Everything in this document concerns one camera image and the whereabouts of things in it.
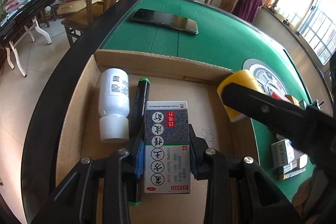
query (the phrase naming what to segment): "yellow tape roll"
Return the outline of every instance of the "yellow tape roll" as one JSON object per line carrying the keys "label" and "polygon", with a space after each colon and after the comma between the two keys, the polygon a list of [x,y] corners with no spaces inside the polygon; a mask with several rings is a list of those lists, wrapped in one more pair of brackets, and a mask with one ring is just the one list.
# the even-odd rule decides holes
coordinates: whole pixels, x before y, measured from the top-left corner
{"label": "yellow tape roll", "polygon": [[[253,74],[247,70],[239,70],[237,72],[235,72],[234,74],[230,75],[229,77],[225,78],[223,80],[222,83],[219,84],[218,88],[217,88],[217,93],[220,97],[220,99],[222,99],[222,92],[225,86],[227,86],[230,83],[236,83],[239,85],[243,85],[247,88],[259,91],[261,93],[263,93],[263,90],[261,89],[259,83],[257,82],[257,80],[254,78]],[[230,119],[231,122],[237,122],[239,120],[241,120],[242,118],[245,117],[244,114],[230,108],[224,105],[224,108],[226,110],[226,113]]]}

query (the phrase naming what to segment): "white plastic bottle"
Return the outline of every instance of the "white plastic bottle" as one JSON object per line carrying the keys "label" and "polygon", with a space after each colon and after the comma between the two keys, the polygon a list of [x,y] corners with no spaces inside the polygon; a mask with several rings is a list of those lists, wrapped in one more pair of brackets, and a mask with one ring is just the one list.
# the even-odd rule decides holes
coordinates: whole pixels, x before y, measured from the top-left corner
{"label": "white plastic bottle", "polygon": [[101,75],[99,93],[100,139],[123,143],[129,139],[128,75],[121,69],[108,69]]}

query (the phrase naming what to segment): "green felt tabletop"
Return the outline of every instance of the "green felt tabletop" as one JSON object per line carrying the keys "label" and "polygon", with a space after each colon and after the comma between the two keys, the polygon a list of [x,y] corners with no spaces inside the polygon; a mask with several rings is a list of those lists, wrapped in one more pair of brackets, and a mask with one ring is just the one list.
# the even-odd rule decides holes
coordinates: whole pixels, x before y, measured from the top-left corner
{"label": "green felt tabletop", "polygon": [[[129,17],[140,8],[196,20],[199,34],[191,35],[154,25],[131,22]],[[277,42],[249,25],[192,1],[140,0],[108,38],[104,49],[177,56],[226,67],[233,72],[241,70],[245,60],[258,59],[278,74],[291,95],[299,101],[305,100],[309,103],[295,67]],[[261,167],[274,178],[286,197],[291,199],[300,183],[311,176],[314,166],[308,161],[306,172],[285,181],[277,180],[278,176],[273,174],[270,149],[270,144],[277,140],[263,124],[253,121],[253,126]]]}

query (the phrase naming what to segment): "maroon towel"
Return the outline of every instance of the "maroon towel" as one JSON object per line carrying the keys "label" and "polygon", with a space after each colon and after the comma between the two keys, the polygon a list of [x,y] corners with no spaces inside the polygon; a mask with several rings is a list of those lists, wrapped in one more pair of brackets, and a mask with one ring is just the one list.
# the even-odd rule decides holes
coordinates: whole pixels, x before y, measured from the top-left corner
{"label": "maroon towel", "polygon": [[263,0],[238,0],[232,14],[252,24],[258,8],[262,5]]}

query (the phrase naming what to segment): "smartphone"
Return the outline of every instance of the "smartphone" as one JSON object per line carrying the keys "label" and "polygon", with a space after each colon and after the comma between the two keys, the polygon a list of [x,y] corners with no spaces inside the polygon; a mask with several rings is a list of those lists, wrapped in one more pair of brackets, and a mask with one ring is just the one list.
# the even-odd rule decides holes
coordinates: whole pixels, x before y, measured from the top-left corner
{"label": "smartphone", "polygon": [[133,16],[131,16],[131,20],[169,27],[192,34],[198,34],[196,21],[154,10],[139,9],[133,14]]}

